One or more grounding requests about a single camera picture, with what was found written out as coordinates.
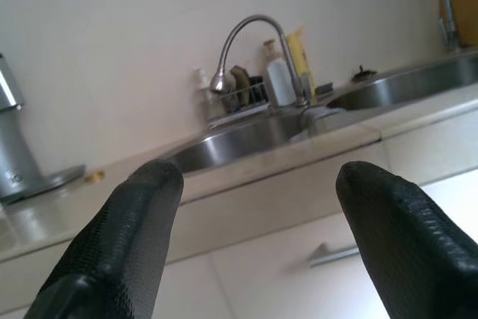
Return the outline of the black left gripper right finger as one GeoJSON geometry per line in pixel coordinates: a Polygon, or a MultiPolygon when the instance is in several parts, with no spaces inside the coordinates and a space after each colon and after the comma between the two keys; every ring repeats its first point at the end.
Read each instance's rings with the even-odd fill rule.
{"type": "Polygon", "coordinates": [[[477,317],[477,243],[418,185],[350,161],[335,189],[390,318],[477,317]]]}

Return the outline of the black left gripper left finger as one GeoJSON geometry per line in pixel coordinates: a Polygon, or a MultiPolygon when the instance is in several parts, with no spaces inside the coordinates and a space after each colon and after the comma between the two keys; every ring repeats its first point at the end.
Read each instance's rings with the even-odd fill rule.
{"type": "Polygon", "coordinates": [[[26,318],[151,318],[184,179],[155,159],[120,183],[74,237],[26,318]]]}

